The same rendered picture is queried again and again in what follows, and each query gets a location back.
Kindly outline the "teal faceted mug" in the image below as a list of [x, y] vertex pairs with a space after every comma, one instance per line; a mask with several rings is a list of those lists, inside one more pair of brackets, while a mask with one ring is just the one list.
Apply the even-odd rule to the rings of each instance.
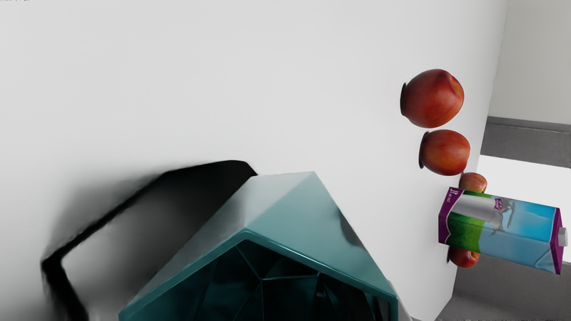
[[398, 321], [398, 298], [316, 173], [251, 177], [120, 321]]

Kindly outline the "large red peach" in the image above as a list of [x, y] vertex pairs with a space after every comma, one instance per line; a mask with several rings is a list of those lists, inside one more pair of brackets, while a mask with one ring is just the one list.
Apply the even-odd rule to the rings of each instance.
[[464, 99], [463, 86], [451, 73], [426, 70], [402, 85], [400, 112], [418, 127], [438, 128], [457, 116]]

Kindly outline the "small red apple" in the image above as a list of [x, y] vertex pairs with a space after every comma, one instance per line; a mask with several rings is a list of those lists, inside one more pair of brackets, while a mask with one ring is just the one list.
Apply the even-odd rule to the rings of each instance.
[[469, 190], [476, 193], [485, 193], [487, 186], [487, 179], [479, 173], [462, 173], [459, 178], [459, 189]]

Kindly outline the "dark red apple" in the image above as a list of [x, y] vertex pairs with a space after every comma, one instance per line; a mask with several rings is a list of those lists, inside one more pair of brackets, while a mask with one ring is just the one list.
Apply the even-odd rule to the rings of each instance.
[[460, 268], [471, 268], [477, 264], [480, 253], [449, 246], [447, 262], [452, 262]]

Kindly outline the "milk carton with purple edges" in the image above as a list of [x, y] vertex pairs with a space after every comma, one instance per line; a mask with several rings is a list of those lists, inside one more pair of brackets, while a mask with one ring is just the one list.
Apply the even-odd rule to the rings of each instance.
[[559, 275], [568, 233], [557, 207], [450, 187], [438, 241]]

